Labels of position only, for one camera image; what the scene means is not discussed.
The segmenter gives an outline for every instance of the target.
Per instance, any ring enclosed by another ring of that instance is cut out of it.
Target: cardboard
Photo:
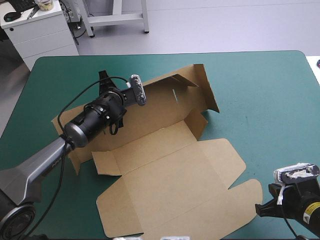
[[[143,85],[147,104],[128,108],[117,135],[101,133],[69,155],[77,173],[93,158],[98,174],[121,176],[96,201],[105,234],[221,239],[251,221],[262,201],[260,183],[229,189],[245,163],[226,139],[198,141],[207,125],[201,112],[219,112],[204,66]],[[62,123],[81,111],[65,112]]]

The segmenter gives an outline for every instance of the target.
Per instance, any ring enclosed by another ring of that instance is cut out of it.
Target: green table
[[[14,167],[58,137],[51,123],[98,71],[144,81],[185,65],[205,65],[221,113],[204,113],[209,124],[202,140],[228,139],[246,163],[235,182],[258,179],[263,201],[271,199],[273,170],[297,162],[320,165],[320,89],[299,51],[200,53],[164,55],[68,56],[40,58],[0,139],[1,169]],[[94,99],[98,87],[76,105]],[[58,183],[56,168],[42,184],[39,217]],[[79,176],[66,162],[64,183],[54,206],[35,231],[50,238],[105,238],[96,207],[100,195],[117,178],[98,176],[93,161]],[[314,237],[298,223],[298,234]],[[283,219],[256,217],[227,238],[292,238]]]

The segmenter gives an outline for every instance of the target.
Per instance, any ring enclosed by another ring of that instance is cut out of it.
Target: white desk
[[[6,32],[25,64],[31,70],[40,57],[79,55],[58,0],[50,11],[39,10],[27,19],[32,9],[14,21],[4,21],[4,15],[15,12],[8,2],[0,4],[0,26]]]

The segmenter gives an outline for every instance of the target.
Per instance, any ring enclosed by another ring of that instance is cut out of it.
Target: desk
[[[4,15],[15,12],[9,2],[0,4],[0,26],[10,38],[21,58],[31,70],[40,57],[79,55],[58,0],[53,9],[39,10],[27,19],[32,9],[14,21],[4,21]]]
[[[194,63],[205,65],[220,108],[220,113],[204,113],[208,125],[201,140],[228,139],[246,163],[246,171],[234,185],[257,178],[265,203],[271,199],[268,184],[273,182],[273,170],[297,162],[320,165],[320,86],[303,53],[269,51],[41,58],[0,139],[0,168],[14,167],[57,138],[51,120],[98,79],[98,71],[106,69],[110,76],[125,78],[136,73],[146,81]],[[76,104],[97,94],[98,87],[93,88]],[[56,168],[43,182],[38,217],[56,189],[58,175]],[[35,233],[51,238],[105,238],[96,199],[116,179],[98,176],[92,160],[82,164],[76,176],[67,161],[60,194]],[[315,237],[292,223],[297,233]],[[256,217],[227,237],[293,236],[283,219]]]

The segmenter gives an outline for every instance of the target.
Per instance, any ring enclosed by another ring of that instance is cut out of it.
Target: metal frame
[[[94,37],[93,27],[143,23],[144,32],[149,33],[148,11],[146,0],[141,0],[142,13],[122,14],[122,0],[113,0],[112,15],[90,16],[85,0],[78,0],[83,23],[90,37]]]

